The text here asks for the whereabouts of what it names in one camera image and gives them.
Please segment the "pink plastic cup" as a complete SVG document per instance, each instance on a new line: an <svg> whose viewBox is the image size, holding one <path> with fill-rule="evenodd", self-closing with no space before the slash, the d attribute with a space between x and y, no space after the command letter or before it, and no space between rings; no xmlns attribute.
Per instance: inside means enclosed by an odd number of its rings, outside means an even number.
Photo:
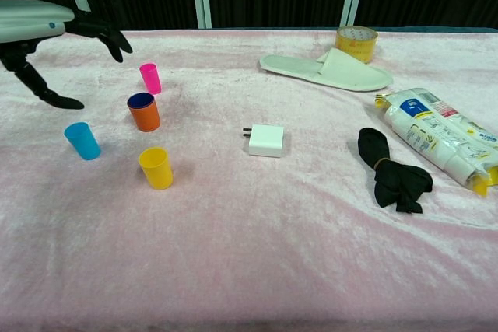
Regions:
<svg viewBox="0 0 498 332"><path fill-rule="evenodd" d="M146 89L150 94L156 95L162 92L160 77L154 63L145 63L139 67Z"/></svg>

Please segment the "orange plastic cup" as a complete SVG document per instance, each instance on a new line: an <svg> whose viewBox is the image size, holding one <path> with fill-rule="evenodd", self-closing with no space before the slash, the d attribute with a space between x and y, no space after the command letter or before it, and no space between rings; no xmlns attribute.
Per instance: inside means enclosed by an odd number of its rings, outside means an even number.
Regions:
<svg viewBox="0 0 498 332"><path fill-rule="evenodd" d="M160 116L156 101L142 109L129 108L137 128L143 132L155 131L160 126Z"/></svg>

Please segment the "white and yellow plastic package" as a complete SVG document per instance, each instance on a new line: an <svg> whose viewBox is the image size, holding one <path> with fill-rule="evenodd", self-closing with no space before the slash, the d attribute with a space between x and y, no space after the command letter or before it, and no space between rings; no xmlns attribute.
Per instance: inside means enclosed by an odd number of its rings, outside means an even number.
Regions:
<svg viewBox="0 0 498 332"><path fill-rule="evenodd" d="M498 135L424 88L377 94L392 130L460 185L485 196L498 186Z"/></svg>

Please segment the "yellow plastic cup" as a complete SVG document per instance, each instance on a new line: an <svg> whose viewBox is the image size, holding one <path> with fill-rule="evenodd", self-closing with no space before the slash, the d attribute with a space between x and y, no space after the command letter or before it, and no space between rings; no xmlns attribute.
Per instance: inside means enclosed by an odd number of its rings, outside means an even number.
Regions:
<svg viewBox="0 0 498 332"><path fill-rule="evenodd" d="M167 189L174 181L166 149L145 149L139 156L139 165L153 189Z"/></svg>

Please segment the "light blue plastic cup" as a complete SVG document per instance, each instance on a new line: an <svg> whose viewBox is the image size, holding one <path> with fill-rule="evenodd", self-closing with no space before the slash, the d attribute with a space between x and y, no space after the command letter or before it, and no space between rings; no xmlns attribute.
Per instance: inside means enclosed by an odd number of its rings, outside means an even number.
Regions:
<svg viewBox="0 0 498 332"><path fill-rule="evenodd" d="M100 147L86 122L69 125L64 135L84 160L92 160L100 156Z"/></svg>

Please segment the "dark blue plastic cup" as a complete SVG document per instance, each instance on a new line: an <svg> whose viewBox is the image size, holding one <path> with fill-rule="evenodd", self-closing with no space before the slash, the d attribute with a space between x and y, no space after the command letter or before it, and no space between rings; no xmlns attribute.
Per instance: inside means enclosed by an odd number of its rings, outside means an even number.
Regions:
<svg viewBox="0 0 498 332"><path fill-rule="evenodd" d="M151 105L155 98L153 94L140 92L131 95L127 100L127 105L132 109L142 109Z"/></svg>

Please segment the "black tied socks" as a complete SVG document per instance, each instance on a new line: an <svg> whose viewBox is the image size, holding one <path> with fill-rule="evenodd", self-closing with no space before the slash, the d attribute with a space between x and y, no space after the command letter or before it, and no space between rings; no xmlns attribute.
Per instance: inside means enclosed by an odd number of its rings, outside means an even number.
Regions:
<svg viewBox="0 0 498 332"><path fill-rule="evenodd" d="M361 159L375 172L374 197L381 208L396 204L397 212L422 214L418 199L433 190L432 177L418 166L391 159L388 140L374 128L359 130L358 150Z"/></svg>

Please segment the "yellow tape roll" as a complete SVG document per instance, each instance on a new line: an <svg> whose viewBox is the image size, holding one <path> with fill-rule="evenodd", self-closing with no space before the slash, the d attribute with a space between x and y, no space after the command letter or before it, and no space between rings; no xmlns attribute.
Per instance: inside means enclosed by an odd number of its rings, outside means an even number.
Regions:
<svg viewBox="0 0 498 332"><path fill-rule="evenodd" d="M364 26L342 26L337 29L335 47L364 63L374 56L378 33Z"/></svg>

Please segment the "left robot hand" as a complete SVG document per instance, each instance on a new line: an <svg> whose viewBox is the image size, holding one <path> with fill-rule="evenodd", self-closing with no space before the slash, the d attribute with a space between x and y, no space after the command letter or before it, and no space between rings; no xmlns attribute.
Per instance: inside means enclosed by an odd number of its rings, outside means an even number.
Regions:
<svg viewBox="0 0 498 332"><path fill-rule="evenodd" d="M132 47L111 23L89 11L73 10L40 0L0 0L0 62L5 69L49 105L67 110L84 108L80 101L58 95L48 88L38 71L26 59L37 45L47 39L71 33L97 38L104 43L114 60L122 63L122 53Z"/></svg>

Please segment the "white power adapter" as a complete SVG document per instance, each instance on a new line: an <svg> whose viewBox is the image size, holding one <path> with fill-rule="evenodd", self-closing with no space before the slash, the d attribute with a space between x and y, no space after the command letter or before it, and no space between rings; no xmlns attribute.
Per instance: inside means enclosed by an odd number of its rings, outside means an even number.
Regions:
<svg viewBox="0 0 498 332"><path fill-rule="evenodd" d="M248 154L280 158L282 156L284 127L267 124L253 124L243 128L243 136L248 138Z"/></svg>

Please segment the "pink plush cloth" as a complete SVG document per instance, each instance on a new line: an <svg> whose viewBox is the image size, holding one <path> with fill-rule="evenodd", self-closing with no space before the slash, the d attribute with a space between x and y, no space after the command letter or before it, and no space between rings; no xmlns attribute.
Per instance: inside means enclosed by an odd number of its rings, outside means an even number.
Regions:
<svg viewBox="0 0 498 332"><path fill-rule="evenodd" d="M40 44L32 64L85 104L59 110L0 67L0 332L498 332L498 187L481 198L408 147L373 93L264 72L267 54L317 58L331 31L130 32L118 64L95 40ZM149 93L140 131L128 98ZM100 156L64 135L86 122ZM284 127L280 158L243 128ZM433 190L422 214L381 208L362 128ZM167 150L174 181L139 165Z"/></svg>

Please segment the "white disposable slipper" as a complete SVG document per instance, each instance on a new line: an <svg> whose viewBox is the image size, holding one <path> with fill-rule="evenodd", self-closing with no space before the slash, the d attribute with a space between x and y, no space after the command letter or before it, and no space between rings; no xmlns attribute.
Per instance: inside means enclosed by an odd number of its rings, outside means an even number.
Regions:
<svg viewBox="0 0 498 332"><path fill-rule="evenodd" d="M266 55L260 59L260 65L269 72L353 92L373 92L393 82L386 71L369 66L337 48L316 60Z"/></svg>

